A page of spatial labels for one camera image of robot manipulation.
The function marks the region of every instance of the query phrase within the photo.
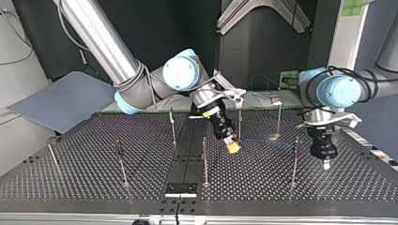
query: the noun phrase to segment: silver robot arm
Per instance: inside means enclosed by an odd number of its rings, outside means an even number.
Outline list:
[[[331,141],[335,123],[352,128],[360,122],[343,109],[357,102],[398,95],[398,15],[395,16],[382,50],[372,68],[352,71],[346,68],[316,68],[301,72],[298,85],[303,119],[313,138],[311,154],[323,160],[324,169],[337,157]]]
[[[132,56],[97,0],[54,2],[114,82],[115,101],[122,112],[134,114],[178,92],[191,92],[217,138],[224,140],[230,153],[237,152],[237,135],[222,98],[241,108],[245,90],[235,88],[219,73],[209,78],[193,50],[180,52],[149,72]]]

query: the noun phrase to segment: metal plate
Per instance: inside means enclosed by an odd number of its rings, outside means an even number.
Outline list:
[[[306,130],[295,128],[302,122],[296,113],[283,111],[281,137],[273,141],[278,112],[244,112],[242,148],[233,155],[207,126],[210,187],[202,187],[207,208],[198,214],[398,217],[398,173],[342,131],[333,138],[339,156],[323,171]],[[292,185],[296,136],[302,148]]]
[[[206,120],[187,122],[186,114],[175,114],[175,150],[168,113],[104,114],[54,147],[59,169],[46,151],[1,177],[0,211],[398,218],[398,173],[342,131],[333,138],[339,156],[330,170],[322,171],[320,161],[309,154],[305,129],[295,128],[301,122],[296,113],[283,111],[282,136],[272,141],[277,112],[243,112],[242,149],[234,155],[215,139]],[[237,120],[237,113],[231,117]],[[297,135],[303,144],[292,187]],[[204,136],[208,188],[201,185]],[[129,189],[122,186],[115,137],[127,150]],[[166,185],[174,182],[197,183],[197,198],[165,199]]]
[[[186,117],[174,114],[178,141]],[[116,137],[125,150],[127,188],[123,187],[123,174],[115,158]],[[59,166],[48,152],[28,159],[27,168],[0,187],[0,200],[106,203],[107,207],[131,201],[138,201],[136,205],[161,203],[176,150],[169,114],[151,113],[99,115],[54,145],[54,152]],[[152,206],[152,213],[159,213],[159,207]],[[123,211],[132,213],[129,208]]]

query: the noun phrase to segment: gray wall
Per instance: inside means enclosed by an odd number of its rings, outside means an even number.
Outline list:
[[[14,10],[11,0],[0,0],[0,7]],[[18,20],[10,20],[23,36]],[[0,64],[24,58],[29,52],[0,18]],[[6,109],[46,86],[46,77],[34,54],[20,63],[0,66],[0,176],[35,154],[54,135],[52,130]]]
[[[377,0],[370,4],[363,28],[355,70],[371,68],[375,64],[383,41],[398,10],[396,0]],[[356,113],[362,123],[356,131],[370,143],[398,158],[398,97],[375,99],[348,109]]]
[[[231,0],[222,0],[225,9]],[[314,21],[317,1],[298,1],[310,21]],[[251,76],[307,67],[312,34],[298,34],[289,22],[270,7],[249,12],[221,36],[219,69],[233,85],[250,89]],[[279,82],[279,76],[272,76]],[[255,77],[253,90],[265,90],[267,80]]]

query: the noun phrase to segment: gray panel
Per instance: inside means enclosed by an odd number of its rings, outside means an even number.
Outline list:
[[[308,68],[326,67],[328,65],[341,2],[341,0],[318,1],[308,55]]]
[[[74,71],[8,109],[47,128],[66,133],[92,113],[114,102],[114,92],[110,84]]]
[[[369,5],[355,70],[374,66],[397,10],[396,0],[379,0]],[[394,132],[398,128],[397,106],[398,97],[386,97],[358,103],[348,109],[362,119],[356,131],[392,158],[398,158],[398,141]]]
[[[222,1],[226,8],[230,0]],[[314,21],[316,1],[298,1],[307,17]],[[250,89],[251,76],[307,66],[312,34],[298,34],[290,22],[271,7],[258,7],[250,11],[227,34],[221,36],[219,69],[236,87]],[[271,79],[279,83],[279,76]],[[266,90],[264,77],[253,78],[253,90]],[[271,84],[269,89],[276,89]]]

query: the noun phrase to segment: metal frame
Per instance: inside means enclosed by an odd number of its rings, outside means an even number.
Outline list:
[[[176,156],[173,159],[174,162],[164,183],[164,189],[168,183],[197,183],[199,191],[197,197],[194,199],[164,197],[155,202],[144,200],[131,202],[50,201],[48,205],[51,207],[45,206],[46,203],[41,200],[18,201],[17,204],[14,204],[14,201],[0,201],[0,209],[2,210],[0,221],[29,219],[43,221],[43,223],[46,221],[116,221],[131,223],[135,219],[143,219],[149,220],[154,224],[159,224],[159,222],[162,222],[162,224],[174,224],[176,216],[178,216],[180,222],[195,222],[195,224],[205,224],[205,222],[207,224],[233,224],[237,221],[239,221],[239,224],[275,224],[286,222],[294,224],[297,222],[297,219],[300,219],[299,222],[301,223],[305,221],[307,223],[323,222],[325,224],[393,224],[398,221],[397,218],[392,218],[396,215],[396,211],[394,211],[396,209],[396,202],[377,202],[370,206],[350,202],[323,202],[317,204],[292,202],[292,204],[286,204],[206,201],[203,199],[200,190],[202,190],[204,181],[204,164],[201,158],[203,150],[202,140],[207,135],[207,132],[207,120],[186,120],[184,133],[180,139],[182,142],[177,145]],[[398,185],[398,179],[396,179],[398,173],[392,170],[388,164],[382,160],[377,160],[377,157],[373,154],[370,155],[370,151],[367,148],[361,146],[342,130],[336,132],[336,135],[339,138],[344,138],[346,142],[359,151],[358,154],[363,157],[363,160],[369,161],[369,163],[377,167],[380,173],[391,177],[392,182]],[[43,149],[38,153],[38,156],[41,157],[44,154],[49,154],[48,151],[48,149]],[[24,168],[26,168],[26,165],[20,165],[9,172],[8,177],[20,173]],[[2,180],[5,181],[7,178],[1,177],[0,181]],[[333,215],[346,215],[347,212],[359,217],[333,217]],[[325,214],[331,215],[331,217],[323,217],[322,215]]]
[[[275,9],[298,33],[305,31],[311,22],[295,0],[234,0],[217,21],[220,33],[225,35],[252,9],[270,7]]]

